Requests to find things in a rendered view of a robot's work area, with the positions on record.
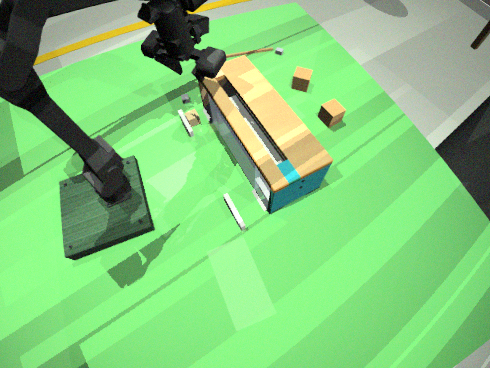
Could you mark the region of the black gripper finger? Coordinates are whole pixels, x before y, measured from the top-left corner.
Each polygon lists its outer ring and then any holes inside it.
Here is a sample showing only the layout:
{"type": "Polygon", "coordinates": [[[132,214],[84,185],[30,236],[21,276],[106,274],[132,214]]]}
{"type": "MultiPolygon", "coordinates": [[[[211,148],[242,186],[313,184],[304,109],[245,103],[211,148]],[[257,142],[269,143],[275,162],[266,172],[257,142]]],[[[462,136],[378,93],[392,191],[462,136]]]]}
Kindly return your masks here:
{"type": "MultiPolygon", "coordinates": [[[[196,66],[195,66],[195,67],[196,67],[196,66]]],[[[196,78],[197,78],[197,79],[198,79],[198,80],[199,80],[199,81],[202,83],[202,82],[203,82],[203,80],[204,80],[204,78],[205,78],[205,76],[203,76],[203,75],[199,74],[199,73],[196,71],[196,68],[195,68],[195,67],[192,69],[191,74],[192,74],[193,76],[195,76],[195,77],[196,77],[196,78]]]]}
{"type": "Polygon", "coordinates": [[[157,58],[155,56],[154,57],[154,60],[157,61],[157,62],[159,62],[160,64],[163,64],[167,68],[170,68],[171,70],[173,70],[175,73],[178,73],[179,75],[181,75],[183,73],[183,70],[182,70],[182,67],[181,67],[181,64],[180,64],[180,61],[179,60],[171,59],[171,58],[169,58],[167,56],[166,56],[165,59],[161,59],[160,57],[157,58]]]}

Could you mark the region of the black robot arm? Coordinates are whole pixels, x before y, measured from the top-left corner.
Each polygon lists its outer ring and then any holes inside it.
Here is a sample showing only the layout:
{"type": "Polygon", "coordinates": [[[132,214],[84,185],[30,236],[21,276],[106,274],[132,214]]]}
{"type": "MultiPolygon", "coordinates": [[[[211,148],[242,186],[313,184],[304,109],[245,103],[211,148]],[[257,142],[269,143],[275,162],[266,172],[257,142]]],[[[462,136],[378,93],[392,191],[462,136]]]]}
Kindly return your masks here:
{"type": "MultiPolygon", "coordinates": [[[[95,139],[70,119],[46,92],[33,65],[39,53],[46,20],[75,10],[117,0],[1,0],[0,2],[0,98],[32,113],[70,146],[84,165],[82,176],[109,208],[130,199],[131,187],[122,173],[123,157],[99,134],[95,139]],[[129,197],[130,196],[130,197],[129,197]],[[108,206],[109,205],[109,206],[108,206]]],[[[137,17],[155,24],[159,35],[172,37],[191,23],[196,44],[210,32],[209,17],[195,12],[208,0],[144,0],[137,17]]]]}

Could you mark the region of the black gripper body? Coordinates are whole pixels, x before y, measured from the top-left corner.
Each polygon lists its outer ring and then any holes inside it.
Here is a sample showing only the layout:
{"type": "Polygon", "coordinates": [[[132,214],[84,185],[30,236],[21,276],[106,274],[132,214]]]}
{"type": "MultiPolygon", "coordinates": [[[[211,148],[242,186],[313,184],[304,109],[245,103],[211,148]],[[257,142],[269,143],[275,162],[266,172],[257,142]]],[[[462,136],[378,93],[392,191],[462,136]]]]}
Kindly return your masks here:
{"type": "Polygon", "coordinates": [[[225,51],[207,46],[206,49],[196,49],[196,41],[190,35],[191,23],[178,35],[165,37],[152,30],[141,44],[141,52],[145,57],[165,59],[166,56],[181,62],[195,60],[196,71],[210,79],[214,79],[227,61],[225,51]]]}

